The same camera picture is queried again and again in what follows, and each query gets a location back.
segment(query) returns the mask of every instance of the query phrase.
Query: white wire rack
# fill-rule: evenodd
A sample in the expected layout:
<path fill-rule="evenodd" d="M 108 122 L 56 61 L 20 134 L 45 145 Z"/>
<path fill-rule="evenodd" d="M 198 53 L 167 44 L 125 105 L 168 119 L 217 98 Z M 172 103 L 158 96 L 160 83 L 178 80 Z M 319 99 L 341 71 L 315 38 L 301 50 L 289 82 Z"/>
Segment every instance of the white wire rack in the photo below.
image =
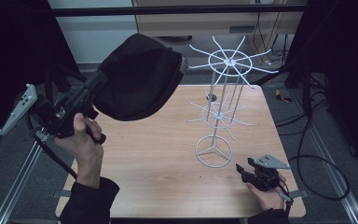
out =
<path fill-rule="evenodd" d="M 277 71 L 268 71 L 265 69 L 254 67 L 252 59 L 254 57 L 261 56 L 263 54 L 267 54 L 270 52 L 266 51 L 264 53 L 259 53 L 256 55 L 248 56 L 245 53 L 239 51 L 243 41 L 245 40 L 243 37 L 240 44 L 236 49 L 222 49 L 222 47 L 217 43 L 213 36 L 213 42 L 219 48 L 217 51 L 208 53 L 200 49 L 196 49 L 190 45 L 190 47 L 198 51 L 200 53 L 208 55 L 208 63 L 197 66 L 189 66 L 189 68 L 201 68 L 201 67 L 210 67 L 213 70 L 211 87 L 209 93 L 205 91 L 206 99 L 208 100 L 208 104 L 206 106 L 196 105 L 191 103 L 193 106 L 196 106 L 201 109 L 201 118 L 200 119 L 192 119 L 188 120 L 189 122 L 203 120 L 207 123 L 211 128 L 206 136 L 201 138 L 196 145 L 196 154 L 199 160 L 205 164 L 206 166 L 218 168 L 225 166 L 232 159 L 233 150 L 231 144 L 224 137 L 217 135 L 217 130 L 223 129 L 226 130 L 231 138 L 234 141 L 237 141 L 233 133 L 229 130 L 229 127 L 234 122 L 238 122 L 243 125 L 253 125 L 251 123 L 242 122 L 235 119 L 235 114 L 237 111 L 246 109 L 249 107 L 248 105 L 244 107 L 238 108 L 238 103 L 241 98 L 242 90 L 244 84 L 246 84 L 251 89 L 254 89 L 253 86 L 247 81 L 246 76 L 251 70 L 258 70 L 265 73 L 276 73 Z M 223 78 L 223 91 L 220 97 L 220 102 L 215 102 L 217 98 L 214 94 L 214 87 L 221 81 Z M 236 85 L 234 87 L 233 92 L 227 91 L 227 80 L 229 77 L 236 77 Z M 239 87 L 240 92 L 236 94 L 237 88 Z M 223 162 L 219 164 L 211 164 L 210 162 L 203 159 L 203 156 L 207 154 L 214 153 L 217 156 L 223 158 Z"/>

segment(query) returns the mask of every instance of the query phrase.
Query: wall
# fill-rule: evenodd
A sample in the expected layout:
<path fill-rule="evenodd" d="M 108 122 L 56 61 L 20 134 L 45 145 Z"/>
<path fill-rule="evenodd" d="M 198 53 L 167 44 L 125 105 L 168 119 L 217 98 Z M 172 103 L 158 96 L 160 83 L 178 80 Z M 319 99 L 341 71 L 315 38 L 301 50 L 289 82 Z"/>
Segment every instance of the wall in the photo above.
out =
<path fill-rule="evenodd" d="M 52 8 L 132 7 L 131 0 L 48 0 Z M 80 69 L 101 63 L 127 37 L 137 33 L 134 16 L 57 18 Z"/>

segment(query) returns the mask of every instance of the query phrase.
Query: wooden table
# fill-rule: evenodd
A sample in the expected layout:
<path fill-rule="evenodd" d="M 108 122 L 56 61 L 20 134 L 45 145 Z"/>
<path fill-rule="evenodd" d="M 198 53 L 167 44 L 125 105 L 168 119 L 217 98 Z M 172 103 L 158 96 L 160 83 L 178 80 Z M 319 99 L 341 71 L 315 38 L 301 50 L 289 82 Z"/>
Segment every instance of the wooden table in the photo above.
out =
<path fill-rule="evenodd" d="M 234 86 L 227 86 L 233 92 Z M 222 87 L 214 90 L 220 101 Z M 230 143 L 232 160 L 221 168 L 211 168 L 199 161 L 196 144 L 208 135 L 210 126 L 201 118 L 201 109 L 208 104 L 209 86 L 179 86 L 158 113 L 147 119 L 122 122 L 100 114 L 97 118 L 107 136 L 104 146 L 102 176 L 114 180 L 121 190 L 111 208 L 111 217 L 250 217 L 259 213 L 255 196 L 241 181 L 235 164 L 248 172 L 253 167 L 247 158 L 271 154 L 288 163 L 259 86 L 244 88 L 239 107 L 249 105 L 236 113 L 236 120 L 251 123 L 247 126 L 235 122 L 229 130 L 217 134 Z M 208 162 L 221 160 L 212 153 Z M 290 190 L 297 189 L 290 170 L 280 170 Z M 70 189 L 74 179 L 69 176 L 64 189 Z M 61 197 L 57 216 L 68 198 Z M 291 217 L 305 215 L 301 199 L 296 199 Z"/>

